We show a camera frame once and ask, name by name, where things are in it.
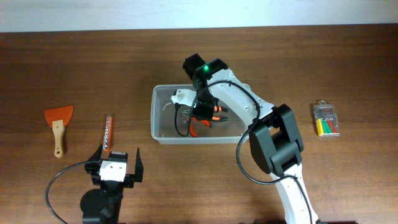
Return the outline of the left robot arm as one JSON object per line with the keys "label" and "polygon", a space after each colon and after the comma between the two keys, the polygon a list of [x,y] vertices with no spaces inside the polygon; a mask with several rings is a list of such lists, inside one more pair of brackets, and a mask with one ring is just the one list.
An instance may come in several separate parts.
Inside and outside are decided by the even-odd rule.
{"label": "left robot arm", "polygon": [[85,164],[85,171],[98,188],[87,191],[80,200],[83,223],[117,223],[124,189],[132,189],[143,180],[140,150],[136,152],[133,174],[127,173],[128,153],[112,151],[103,159],[102,152],[100,145]]}

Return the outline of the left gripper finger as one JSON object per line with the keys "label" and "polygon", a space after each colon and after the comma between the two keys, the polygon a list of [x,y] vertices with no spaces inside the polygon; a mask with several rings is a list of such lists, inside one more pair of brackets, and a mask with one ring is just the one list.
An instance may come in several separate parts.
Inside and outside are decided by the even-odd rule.
{"label": "left gripper finger", "polygon": [[140,149],[137,148],[134,174],[142,175],[143,173],[144,173],[144,166],[140,155]]}
{"label": "left gripper finger", "polygon": [[88,161],[99,161],[101,159],[102,150],[103,150],[103,145],[100,144],[97,150],[90,156]]}

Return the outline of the small red-handled pliers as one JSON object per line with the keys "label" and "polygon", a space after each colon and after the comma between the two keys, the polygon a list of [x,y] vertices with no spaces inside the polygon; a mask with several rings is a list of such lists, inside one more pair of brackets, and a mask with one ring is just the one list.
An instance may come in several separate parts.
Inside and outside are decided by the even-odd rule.
{"label": "small red-handled pliers", "polygon": [[194,129],[194,122],[199,122],[199,123],[204,124],[207,128],[212,128],[212,124],[209,121],[207,121],[207,120],[199,120],[196,117],[192,117],[192,122],[190,124],[189,131],[190,131],[190,135],[192,137],[194,137],[194,138],[198,137],[198,135],[197,135],[197,133],[195,132],[195,129]]}

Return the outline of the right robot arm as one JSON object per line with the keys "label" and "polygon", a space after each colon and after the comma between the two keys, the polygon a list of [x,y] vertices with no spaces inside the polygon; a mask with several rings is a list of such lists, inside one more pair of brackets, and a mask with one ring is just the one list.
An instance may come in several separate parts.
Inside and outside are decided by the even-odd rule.
{"label": "right robot arm", "polygon": [[[204,61],[198,54],[187,57],[183,70],[193,83],[189,120],[225,122],[216,118],[218,102],[227,105],[247,126],[236,148],[240,171],[259,185],[275,185],[285,213],[286,223],[320,223],[308,198],[302,175],[303,141],[293,111],[285,104],[274,106],[244,86],[228,65],[216,58]],[[254,162],[270,181],[250,176],[241,163],[243,140],[248,139]]]}

